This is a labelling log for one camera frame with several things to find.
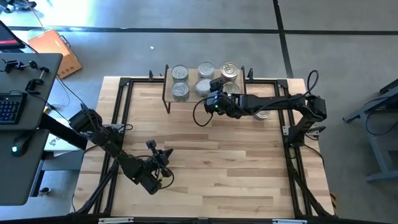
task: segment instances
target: gray floor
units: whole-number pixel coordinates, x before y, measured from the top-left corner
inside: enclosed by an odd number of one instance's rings
[[[271,0],[249,1],[38,1],[45,26],[178,27],[276,29]],[[285,29],[397,30],[393,0],[279,0]],[[1,14],[8,26],[38,26],[31,12]],[[16,32],[25,39],[36,32]],[[95,107],[106,75],[147,75],[164,72],[164,65],[196,67],[208,60],[216,66],[233,61],[254,69],[255,77],[286,77],[279,36],[274,34],[132,34],[62,33],[73,46],[83,70],[65,83],[90,107]],[[397,78],[398,36],[287,35],[295,78],[317,69],[314,93],[326,99],[327,129],[320,140],[330,190],[337,196],[337,215],[343,218],[398,223],[398,181],[365,181],[378,171],[366,133],[359,122],[341,118],[374,98]],[[61,113],[79,109],[71,96]],[[50,103],[65,104],[59,83]],[[53,194],[30,198],[22,207],[0,207],[0,220],[61,215],[69,212],[76,172],[49,172],[43,186]]]

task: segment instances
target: can lid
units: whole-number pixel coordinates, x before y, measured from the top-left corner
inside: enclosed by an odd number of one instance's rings
[[[210,62],[203,62],[198,66],[198,72],[204,77],[209,77],[214,74],[214,66]]]
[[[172,76],[176,79],[184,79],[188,76],[188,68],[183,65],[176,65],[172,68]]]
[[[228,78],[234,78],[238,74],[238,66],[232,62],[227,62],[221,66],[221,72]]]
[[[223,91],[227,94],[239,93],[239,86],[233,82],[228,82],[223,85]]]
[[[175,82],[172,85],[172,94],[174,96],[185,96],[189,92],[189,86],[186,82]]]
[[[209,79],[209,78],[204,78],[204,79],[199,80],[197,82],[197,84],[195,85],[196,91],[199,91],[200,93],[210,92],[210,82],[211,82],[211,79]]]
[[[269,117],[269,113],[270,113],[269,111],[260,111],[256,113],[256,116],[261,119],[266,119]]]

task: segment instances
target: wooden table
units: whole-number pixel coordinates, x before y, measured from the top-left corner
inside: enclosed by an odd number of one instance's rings
[[[120,77],[105,77],[96,111],[103,123],[110,123]],[[302,79],[289,79],[291,94],[305,91]],[[213,218],[293,218],[292,201],[276,111],[270,118],[232,119],[217,116],[206,127],[192,120],[193,103],[174,103],[167,114],[162,101],[162,84],[135,83],[123,149],[135,156],[151,154],[145,142],[155,139],[159,149],[174,148],[169,168],[175,182],[155,195],[135,185],[119,171],[112,216],[134,217],[213,217]],[[250,84],[247,92],[274,96],[271,85]],[[119,122],[123,108],[120,110]],[[208,114],[197,111],[198,122]],[[301,118],[294,111],[296,122]],[[306,143],[318,150],[318,143]],[[333,213],[322,160],[310,149],[301,148],[309,189],[326,211]],[[104,151],[86,153],[78,179],[74,204],[79,209],[100,179]],[[105,190],[102,209],[106,204]],[[298,190],[300,208],[304,211]]]

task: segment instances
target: desk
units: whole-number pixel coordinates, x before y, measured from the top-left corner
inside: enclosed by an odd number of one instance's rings
[[[50,71],[43,76],[44,84],[37,86],[37,91],[40,92],[38,96],[43,100],[49,98],[62,54],[8,53],[0,54],[0,58],[5,61],[20,60],[24,64],[34,60],[39,67],[47,67]],[[0,92],[24,91],[28,81],[39,78],[40,74],[40,70],[30,67],[25,68],[24,71],[13,69],[10,73],[2,72],[0,73]],[[18,124],[0,125],[0,142],[2,144],[0,178],[3,180],[0,184],[0,205],[23,205],[26,203],[49,133],[69,140],[70,143],[82,148],[86,145],[86,139],[77,136],[72,130],[47,114],[43,114],[45,107],[43,100],[28,95]],[[20,130],[35,130],[35,133],[27,152],[22,157],[16,158],[11,155],[11,147],[15,137],[21,134]]]
[[[96,111],[103,123],[111,122],[120,77],[105,77]],[[291,94],[303,93],[302,79],[290,79]],[[123,149],[135,156],[149,155],[145,142],[155,139],[158,149],[174,148],[169,168],[175,182],[165,190],[149,195],[121,170],[116,183],[112,216],[133,217],[214,217],[214,218],[293,218],[289,181],[276,111],[270,118],[232,119],[217,116],[206,127],[192,120],[193,103],[175,103],[170,114],[164,110],[161,83],[135,83],[129,109]],[[250,84],[247,92],[274,96],[272,86]],[[122,97],[124,105],[126,94]],[[296,122],[301,118],[294,111]],[[198,122],[208,119],[202,108]],[[318,150],[315,141],[306,143]],[[85,154],[74,204],[79,209],[90,197],[100,179],[104,151],[94,148]],[[302,148],[307,184],[326,211],[333,213],[322,160]],[[102,209],[106,204],[105,190]],[[304,208],[302,195],[300,208]]]

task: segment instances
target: computer mouse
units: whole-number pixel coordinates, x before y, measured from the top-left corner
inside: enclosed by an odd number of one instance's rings
[[[33,131],[24,131],[14,139],[11,147],[11,154],[15,157],[21,157],[29,147],[30,139],[32,139]]]

